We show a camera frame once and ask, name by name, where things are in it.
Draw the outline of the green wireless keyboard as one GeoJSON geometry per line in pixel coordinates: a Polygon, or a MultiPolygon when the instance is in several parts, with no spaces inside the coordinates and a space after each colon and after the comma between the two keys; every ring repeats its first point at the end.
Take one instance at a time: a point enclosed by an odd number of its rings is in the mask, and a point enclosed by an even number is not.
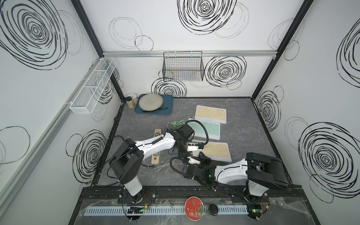
{"type": "MultiPolygon", "coordinates": [[[[209,139],[220,140],[220,123],[208,122],[202,120],[199,120],[199,122],[202,123],[203,126],[205,127],[209,139]]],[[[188,123],[188,125],[194,130],[195,137],[206,138],[205,131],[200,124],[196,122],[190,122],[188,123]]]]}

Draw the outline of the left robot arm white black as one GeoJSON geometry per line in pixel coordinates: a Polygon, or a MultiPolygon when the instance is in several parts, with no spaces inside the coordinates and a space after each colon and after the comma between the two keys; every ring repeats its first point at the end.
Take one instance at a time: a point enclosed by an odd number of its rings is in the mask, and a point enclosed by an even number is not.
{"type": "Polygon", "coordinates": [[[145,159],[165,150],[175,149],[178,157],[189,162],[191,150],[202,150],[209,142],[206,128],[205,142],[193,142],[194,130],[188,124],[183,124],[175,129],[166,129],[157,137],[143,141],[126,139],[109,160],[110,169],[115,174],[117,181],[123,185],[131,197],[137,198],[143,195],[143,186],[137,176],[145,159]]]}

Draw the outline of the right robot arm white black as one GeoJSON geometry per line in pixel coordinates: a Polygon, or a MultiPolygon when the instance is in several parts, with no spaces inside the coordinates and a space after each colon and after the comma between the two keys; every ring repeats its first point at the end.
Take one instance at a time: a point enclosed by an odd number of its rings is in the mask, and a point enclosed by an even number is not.
{"type": "Polygon", "coordinates": [[[173,171],[185,179],[198,182],[206,189],[216,191],[221,186],[230,186],[230,182],[244,180],[244,193],[252,197],[262,197],[269,190],[291,190],[280,158],[249,152],[236,163],[210,166],[209,157],[180,158],[169,161],[173,171]]]}

